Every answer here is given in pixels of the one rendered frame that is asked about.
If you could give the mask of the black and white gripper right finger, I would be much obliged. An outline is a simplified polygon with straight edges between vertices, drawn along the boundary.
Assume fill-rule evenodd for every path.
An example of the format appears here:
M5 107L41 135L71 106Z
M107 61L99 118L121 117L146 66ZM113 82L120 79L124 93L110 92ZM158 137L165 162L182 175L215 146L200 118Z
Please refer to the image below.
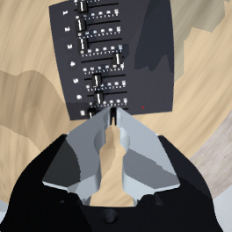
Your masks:
M114 125L120 128L122 188L134 207L146 194L156 205L184 209L201 219L210 232L223 232L211 192L193 163L163 135L158 135L120 107L114 108ZM120 123L121 122L121 123Z

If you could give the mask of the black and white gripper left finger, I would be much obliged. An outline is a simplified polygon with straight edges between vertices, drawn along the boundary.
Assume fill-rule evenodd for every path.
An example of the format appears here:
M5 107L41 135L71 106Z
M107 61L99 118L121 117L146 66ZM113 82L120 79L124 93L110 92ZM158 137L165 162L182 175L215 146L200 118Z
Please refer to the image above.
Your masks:
M60 135L23 170L11 192L0 232L25 211L48 203L65 203L68 192L76 193L85 206L101 184L99 150L105 130L112 125L113 107L108 106L67 134Z

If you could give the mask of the dark grey lighting desk panel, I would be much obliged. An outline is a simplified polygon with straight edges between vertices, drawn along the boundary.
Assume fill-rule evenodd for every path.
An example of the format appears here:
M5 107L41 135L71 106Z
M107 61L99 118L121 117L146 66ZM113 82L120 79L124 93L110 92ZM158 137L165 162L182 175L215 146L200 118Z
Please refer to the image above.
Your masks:
M70 120L108 106L130 115L172 112L170 0L68 0L48 9Z

